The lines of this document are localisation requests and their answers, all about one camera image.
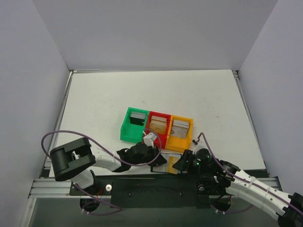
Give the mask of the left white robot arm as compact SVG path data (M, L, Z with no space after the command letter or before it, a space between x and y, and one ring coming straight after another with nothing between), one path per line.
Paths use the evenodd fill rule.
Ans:
M58 182L71 180L86 194L97 195L104 189L97 181L95 173L89 170L91 166L113 173L122 173L140 164L155 167L167 163L157 146L148 146L142 142L130 148L123 148L116 154L119 159L109 154L93 152L87 138L80 138L56 147L50 151L55 180Z

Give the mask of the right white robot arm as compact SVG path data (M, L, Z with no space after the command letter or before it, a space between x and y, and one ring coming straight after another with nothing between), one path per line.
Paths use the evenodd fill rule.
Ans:
M261 209L281 227L303 225L303 197L279 191L230 162L215 158L208 149L185 150L172 166L196 181L198 192L236 196Z

